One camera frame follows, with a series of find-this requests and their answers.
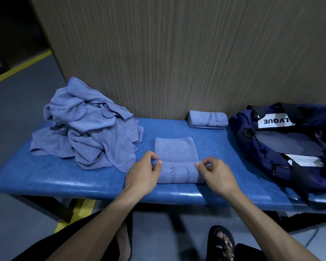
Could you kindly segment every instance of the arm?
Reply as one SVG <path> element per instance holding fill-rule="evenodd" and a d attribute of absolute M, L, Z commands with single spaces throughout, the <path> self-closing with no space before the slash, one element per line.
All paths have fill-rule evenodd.
<path fill-rule="evenodd" d="M 222 160 L 209 157 L 196 163 L 196 167 L 208 186 L 234 208 L 268 260 L 319 260 L 241 192 L 229 166 Z"/>
<path fill-rule="evenodd" d="M 128 213 L 156 186 L 162 163 L 156 163 L 152 169 L 151 158 L 158 159 L 158 156 L 147 151 L 139 162 L 135 162 L 126 175 L 124 190 L 116 199 L 47 260 L 100 260 Z"/>

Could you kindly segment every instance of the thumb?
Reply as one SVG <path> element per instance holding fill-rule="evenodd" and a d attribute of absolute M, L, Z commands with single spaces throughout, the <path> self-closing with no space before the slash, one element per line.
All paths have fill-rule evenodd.
<path fill-rule="evenodd" d="M 162 161 L 159 160 L 156 162 L 155 166 L 153 167 L 153 173 L 159 176 L 161 169 L 162 169 Z"/>
<path fill-rule="evenodd" d="M 205 167 L 202 163 L 200 163 L 200 162 L 197 162 L 197 163 L 195 163 L 194 165 L 195 165 L 195 167 L 197 168 L 198 172 L 199 172 L 200 174 L 202 174 L 203 177 L 204 177 L 204 175 L 206 175 L 206 174 L 208 174 L 208 173 L 210 172 L 210 171 L 208 171 L 208 170 L 206 169 L 206 167 Z"/>

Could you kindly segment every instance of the white label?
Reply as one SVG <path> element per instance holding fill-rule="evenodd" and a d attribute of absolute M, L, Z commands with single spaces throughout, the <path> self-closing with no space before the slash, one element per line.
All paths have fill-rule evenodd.
<path fill-rule="evenodd" d="M 269 113 L 258 120 L 258 128 L 294 126 L 286 113 Z"/>
<path fill-rule="evenodd" d="M 289 158 L 292 158 L 298 165 L 302 167 L 323 167 L 324 164 L 321 162 L 320 158 L 309 157 L 309 156 L 300 156 L 300 155 L 290 155 L 285 154 Z M 292 160 L 289 160 L 288 163 L 292 166 Z"/>

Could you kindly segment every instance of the crumpled towel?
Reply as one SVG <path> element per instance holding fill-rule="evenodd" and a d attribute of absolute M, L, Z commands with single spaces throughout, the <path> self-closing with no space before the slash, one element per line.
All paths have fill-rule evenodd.
<path fill-rule="evenodd" d="M 191 137 L 178 139 L 156 138 L 154 152 L 162 161 L 157 183 L 203 183 L 204 179 L 195 167 L 200 162 Z"/>
<path fill-rule="evenodd" d="M 52 125 L 32 134 L 33 156 L 74 158 L 83 169 L 115 166 L 128 172 L 143 127 L 125 107 L 72 77 L 43 110 Z"/>
<path fill-rule="evenodd" d="M 228 125 L 228 118 L 224 113 L 189 111 L 188 125 L 192 128 L 223 130 Z"/>

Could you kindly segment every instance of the yellow floor stripe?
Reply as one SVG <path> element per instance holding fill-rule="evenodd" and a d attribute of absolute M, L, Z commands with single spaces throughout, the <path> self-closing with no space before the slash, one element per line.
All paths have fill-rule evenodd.
<path fill-rule="evenodd" d="M 45 57 L 47 57 L 49 55 L 52 55 L 52 52 L 50 50 L 30 59 L 28 61 L 25 61 L 24 63 L 18 65 L 17 67 L 10 69 L 9 71 L 6 71 L 5 73 L 0 75 L 0 81 L 3 81 L 4 79 L 12 76 L 13 74 L 16 74 L 17 72 L 29 67 L 30 65 L 33 65 L 34 63 L 44 59 Z"/>
<path fill-rule="evenodd" d="M 73 217 L 71 218 L 70 223 L 66 223 L 66 222 L 57 223 L 57 226 L 53 233 L 59 232 L 64 227 L 67 227 L 69 224 L 72 224 L 78 220 L 81 220 L 82 218 L 85 218 L 85 217 L 91 215 L 95 203 L 96 203 L 96 200 L 79 199 L 76 202 L 76 205 L 74 207 L 74 210 L 73 210 L 74 214 L 73 214 Z"/>

